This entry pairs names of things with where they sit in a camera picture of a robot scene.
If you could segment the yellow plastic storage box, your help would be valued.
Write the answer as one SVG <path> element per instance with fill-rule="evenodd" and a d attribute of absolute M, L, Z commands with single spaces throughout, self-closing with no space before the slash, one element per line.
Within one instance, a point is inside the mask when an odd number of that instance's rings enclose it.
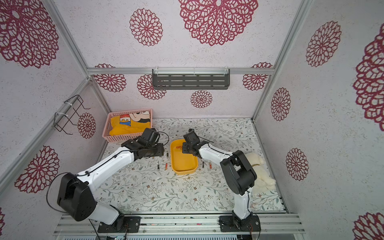
<path fill-rule="evenodd" d="M 192 154 L 183 153 L 185 140 L 175 140 L 171 143 L 171 165 L 177 175 L 194 173 L 198 168 L 198 158 Z"/>

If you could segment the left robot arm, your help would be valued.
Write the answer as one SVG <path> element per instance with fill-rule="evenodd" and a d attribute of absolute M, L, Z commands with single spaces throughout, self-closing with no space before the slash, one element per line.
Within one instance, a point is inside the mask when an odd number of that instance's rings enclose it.
<path fill-rule="evenodd" d="M 120 229 L 124 214 L 96 201 L 94 193 L 112 175 L 141 158 L 162 157 L 164 145 L 160 134 L 146 128 L 141 136 L 127 140 L 99 163 L 77 174 L 67 173 L 61 179 L 57 204 L 77 222 L 94 220 Z"/>

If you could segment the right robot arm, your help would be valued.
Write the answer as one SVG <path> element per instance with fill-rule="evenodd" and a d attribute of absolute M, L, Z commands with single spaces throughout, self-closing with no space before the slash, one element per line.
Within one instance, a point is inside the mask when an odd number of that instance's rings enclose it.
<path fill-rule="evenodd" d="M 253 216 L 250 210 L 250 193 L 257 174 L 242 151 L 229 152 L 216 148 L 201 140 L 194 129 L 184 135 L 182 151 L 221 167 L 228 187 L 234 193 L 233 219 L 238 226 L 244 226 Z"/>

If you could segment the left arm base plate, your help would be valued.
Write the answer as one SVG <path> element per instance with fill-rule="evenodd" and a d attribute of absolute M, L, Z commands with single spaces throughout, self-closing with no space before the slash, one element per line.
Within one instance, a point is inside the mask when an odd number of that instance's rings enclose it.
<path fill-rule="evenodd" d="M 141 217 L 119 217 L 111 224 L 100 223 L 97 232 L 100 234 L 138 233 Z"/>

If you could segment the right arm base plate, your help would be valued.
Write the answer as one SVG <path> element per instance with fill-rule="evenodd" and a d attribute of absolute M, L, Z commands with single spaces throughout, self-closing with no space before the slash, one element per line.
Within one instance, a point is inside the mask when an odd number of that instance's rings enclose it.
<path fill-rule="evenodd" d="M 261 223 L 257 215 L 250 214 L 244 220 L 236 215 L 219 216 L 221 232 L 260 232 Z"/>

